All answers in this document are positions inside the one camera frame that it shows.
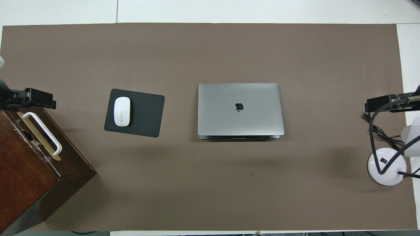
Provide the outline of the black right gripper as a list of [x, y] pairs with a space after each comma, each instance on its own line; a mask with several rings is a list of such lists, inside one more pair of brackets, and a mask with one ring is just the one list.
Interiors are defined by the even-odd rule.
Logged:
[[404, 102], [399, 105], [401, 109], [420, 110], [420, 85], [411, 93], [403, 93], [399, 96], [397, 94], [389, 94], [367, 99], [365, 103], [365, 113], [375, 112], [381, 106], [397, 99], [404, 100]]

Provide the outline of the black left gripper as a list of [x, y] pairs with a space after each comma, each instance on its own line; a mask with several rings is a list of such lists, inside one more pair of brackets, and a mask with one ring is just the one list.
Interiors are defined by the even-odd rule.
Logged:
[[53, 94], [34, 88], [26, 88], [25, 91], [10, 89], [6, 83], [0, 80], [0, 109], [19, 110], [23, 107], [23, 100], [28, 107], [44, 107], [56, 109], [56, 101]]

